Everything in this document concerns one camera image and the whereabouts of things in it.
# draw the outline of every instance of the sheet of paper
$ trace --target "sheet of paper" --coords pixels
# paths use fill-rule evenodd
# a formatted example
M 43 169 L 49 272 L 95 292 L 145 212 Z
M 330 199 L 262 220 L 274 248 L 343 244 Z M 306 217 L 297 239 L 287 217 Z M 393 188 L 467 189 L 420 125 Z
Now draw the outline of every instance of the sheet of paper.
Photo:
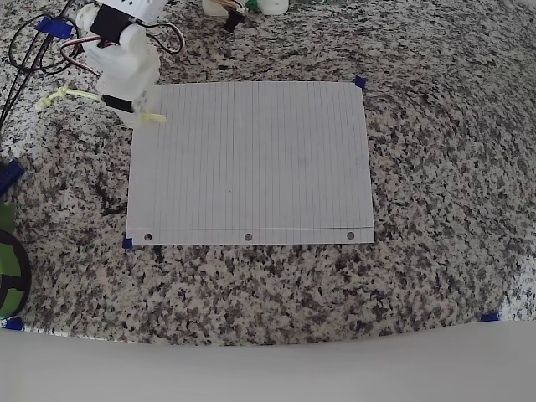
M 361 89 L 332 82 L 159 85 L 132 138 L 134 245 L 374 242 Z

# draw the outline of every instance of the blue painter's tape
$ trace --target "blue painter's tape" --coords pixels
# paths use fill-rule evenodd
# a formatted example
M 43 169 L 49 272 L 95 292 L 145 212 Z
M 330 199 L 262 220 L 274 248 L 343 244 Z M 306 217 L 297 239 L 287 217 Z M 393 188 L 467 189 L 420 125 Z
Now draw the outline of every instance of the blue painter's tape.
M 498 312 L 493 312 L 492 314 L 482 314 L 480 317 L 480 322 L 491 322 L 491 321 L 501 321 L 501 316 Z
M 35 29 L 60 39 L 68 39 L 73 33 L 73 26 L 58 19 L 43 18 Z
M 367 83 L 365 78 L 361 78 L 359 75 L 355 76 L 355 86 L 358 86 L 362 90 L 365 89 L 365 84 Z
M 0 173 L 0 196 L 3 195 L 24 174 L 24 169 L 16 159 Z
M 24 327 L 24 322 L 22 318 L 15 317 L 11 318 L 6 322 L 6 326 L 4 328 L 6 329 L 12 329 L 14 331 L 22 331 Z
M 127 237 L 123 239 L 123 249 L 130 250 L 132 248 L 132 239 Z

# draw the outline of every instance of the yellow string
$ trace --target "yellow string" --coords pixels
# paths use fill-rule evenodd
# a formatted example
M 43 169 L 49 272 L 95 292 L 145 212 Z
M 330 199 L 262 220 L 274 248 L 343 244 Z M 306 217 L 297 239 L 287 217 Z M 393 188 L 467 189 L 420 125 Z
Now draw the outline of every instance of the yellow string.
M 167 119 L 165 115 L 158 115 L 156 113 L 142 113 L 142 120 L 155 121 L 156 123 L 165 123 Z
M 52 105 L 52 101 L 56 98 L 62 98 L 66 95 L 74 95 L 74 96 L 83 96 L 85 98 L 93 99 L 95 101 L 99 101 L 101 98 L 97 94 L 92 94 L 91 92 L 85 92 L 84 90 L 72 90 L 67 85 L 62 86 L 57 91 L 55 91 L 53 94 L 41 98 L 39 102 L 35 104 L 35 109 L 37 111 L 43 110 L 45 107 L 49 107 Z M 164 115 L 158 115 L 156 113 L 142 113 L 142 120 L 143 121 L 155 121 L 157 123 L 165 123 L 166 117 Z

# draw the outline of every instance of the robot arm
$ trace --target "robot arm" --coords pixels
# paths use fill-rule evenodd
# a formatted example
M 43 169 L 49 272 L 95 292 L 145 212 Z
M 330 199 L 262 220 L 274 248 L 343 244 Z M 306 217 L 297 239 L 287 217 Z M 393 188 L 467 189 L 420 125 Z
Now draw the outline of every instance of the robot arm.
M 102 71 L 96 86 L 101 99 L 127 126 L 138 126 L 150 107 L 147 92 L 160 77 L 158 52 L 147 44 L 140 20 L 152 22 L 165 0 L 101 3 L 87 4 L 76 17 L 80 28 L 99 37 L 83 43 L 83 48 L 89 64 Z

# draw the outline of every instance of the speckled granite surface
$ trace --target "speckled granite surface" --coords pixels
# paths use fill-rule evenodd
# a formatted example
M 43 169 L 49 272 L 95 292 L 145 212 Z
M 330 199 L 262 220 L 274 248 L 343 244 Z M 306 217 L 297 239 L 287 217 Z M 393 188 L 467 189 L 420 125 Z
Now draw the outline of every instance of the speckled granite surface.
M 8 5 L 3 38 L 62 3 Z M 9 198 L 33 262 L 29 330 L 305 343 L 497 310 L 536 318 L 534 11 L 482 0 L 294 3 L 234 35 L 200 1 L 171 1 L 165 17 L 188 47 L 162 57 L 163 83 L 368 79 L 376 244 L 124 251 L 131 132 L 89 100 L 66 98 L 37 116 L 34 102 L 66 80 L 87 90 L 94 81 L 75 69 L 36 75 L 2 134 L 3 158 L 28 171 Z M 13 76 L 2 63 L 3 96 Z

